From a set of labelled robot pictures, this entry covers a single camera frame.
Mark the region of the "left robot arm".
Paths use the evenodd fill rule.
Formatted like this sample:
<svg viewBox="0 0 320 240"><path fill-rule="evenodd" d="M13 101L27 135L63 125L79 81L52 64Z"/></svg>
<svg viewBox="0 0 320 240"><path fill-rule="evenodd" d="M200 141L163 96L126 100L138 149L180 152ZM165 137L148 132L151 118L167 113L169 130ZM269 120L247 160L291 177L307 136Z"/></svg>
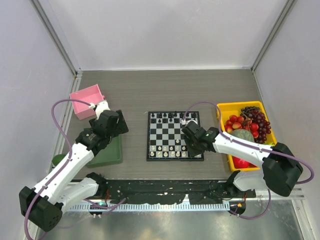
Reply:
<svg viewBox="0 0 320 240"><path fill-rule="evenodd" d="M67 188L75 175L112 140L129 131L121 110L110 110L108 102L88 103L96 117L89 121L69 152L57 166L33 188L25 186L19 192L19 204L24 222L32 222L44 232L49 232L72 206L90 197L102 199L108 190L104 177L88 174L78 184Z"/></svg>

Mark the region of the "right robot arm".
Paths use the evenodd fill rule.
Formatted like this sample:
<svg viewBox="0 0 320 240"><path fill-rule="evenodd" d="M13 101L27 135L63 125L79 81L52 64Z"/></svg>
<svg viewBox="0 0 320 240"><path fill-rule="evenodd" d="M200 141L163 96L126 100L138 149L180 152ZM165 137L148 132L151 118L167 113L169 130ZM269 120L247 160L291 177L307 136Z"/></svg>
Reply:
<svg viewBox="0 0 320 240"><path fill-rule="evenodd" d="M270 190L288 197L303 172L302 166L282 143L275 146L257 144L216 127L205 130L194 120L182 120L181 124L183 138L192 157L214 152L240 158L258 167L258 170L237 170L231 174L226 182L226 191L232 197L248 190Z"/></svg>

